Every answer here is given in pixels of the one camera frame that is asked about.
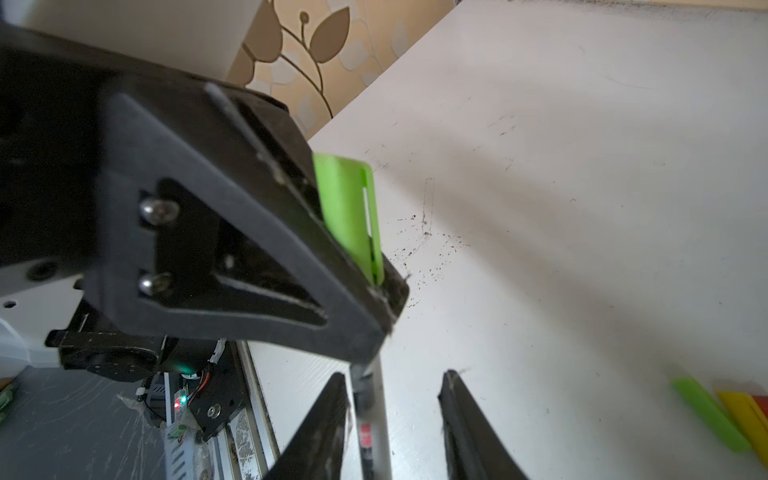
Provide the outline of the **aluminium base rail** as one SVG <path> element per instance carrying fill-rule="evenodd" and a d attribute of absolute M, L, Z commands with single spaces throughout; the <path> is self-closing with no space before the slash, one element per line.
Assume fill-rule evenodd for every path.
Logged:
<path fill-rule="evenodd" d="M 247 406 L 209 440 L 202 438 L 189 413 L 165 423 L 167 479 L 264 479 L 280 455 L 250 345 L 234 343 L 247 382 Z"/>

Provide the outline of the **yellow highlighter cap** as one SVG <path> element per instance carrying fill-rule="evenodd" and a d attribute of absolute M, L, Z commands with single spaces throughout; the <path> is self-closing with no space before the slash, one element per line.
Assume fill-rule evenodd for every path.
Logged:
<path fill-rule="evenodd" d="M 735 391 L 718 391 L 717 395 L 750 442 L 761 463 L 767 466 L 767 417 L 753 400 L 755 395 Z"/>

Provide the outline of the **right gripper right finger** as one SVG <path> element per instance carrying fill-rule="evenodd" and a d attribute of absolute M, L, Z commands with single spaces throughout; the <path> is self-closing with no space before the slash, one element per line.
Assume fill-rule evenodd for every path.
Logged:
<path fill-rule="evenodd" d="M 527 479 L 457 371 L 444 373 L 438 401 L 449 479 Z"/>

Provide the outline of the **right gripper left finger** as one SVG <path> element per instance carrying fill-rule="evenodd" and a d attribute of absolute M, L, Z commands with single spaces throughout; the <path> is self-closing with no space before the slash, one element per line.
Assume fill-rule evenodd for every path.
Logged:
<path fill-rule="evenodd" d="M 345 377 L 334 373 L 265 479 L 339 479 L 348 410 Z"/>

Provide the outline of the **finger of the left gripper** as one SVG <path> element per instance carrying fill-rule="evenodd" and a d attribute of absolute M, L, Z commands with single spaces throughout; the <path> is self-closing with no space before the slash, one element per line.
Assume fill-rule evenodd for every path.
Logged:
<path fill-rule="evenodd" d="M 285 106 L 230 85 L 126 77 L 100 93 L 99 127 L 84 296 L 120 331 L 377 355 L 407 284 L 392 266 L 370 284 L 327 230 Z"/>

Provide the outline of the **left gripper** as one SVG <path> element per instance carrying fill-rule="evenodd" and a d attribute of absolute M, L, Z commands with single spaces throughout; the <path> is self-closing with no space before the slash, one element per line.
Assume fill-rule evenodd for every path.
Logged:
<path fill-rule="evenodd" d="M 1 358 L 121 382 L 180 370 L 180 341 L 116 325 L 83 296 L 98 213 L 98 97 L 114 77 L 178 69 L 1 27 Z"/>

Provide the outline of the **green highlighter cap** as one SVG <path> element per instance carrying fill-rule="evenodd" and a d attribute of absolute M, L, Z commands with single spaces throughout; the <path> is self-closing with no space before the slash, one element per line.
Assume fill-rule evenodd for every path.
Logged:
<path fill-rule="evenodd" d="M 382 285 L 385 273 L 372 168 L 319 152 L 312 159 L 327 230 L 368 282 Z"/>
<path fill-rule="evenodd" d="M 671 381 L 671 386 L 728 449 L 736 453 L 748 452 L 752 449 L 750 442 L 735 421 L 696 379 L 676 378 Z"/>

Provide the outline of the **red highlighter cap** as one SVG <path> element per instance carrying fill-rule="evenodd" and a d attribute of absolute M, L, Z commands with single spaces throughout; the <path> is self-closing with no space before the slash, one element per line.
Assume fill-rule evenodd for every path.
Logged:
<path fill-rule="evenodd" d="M 760 411 L 765 417 L 768 417 L 768 396 L 767 395 L 755 395 L 753 400 L 759 407 Z"/>

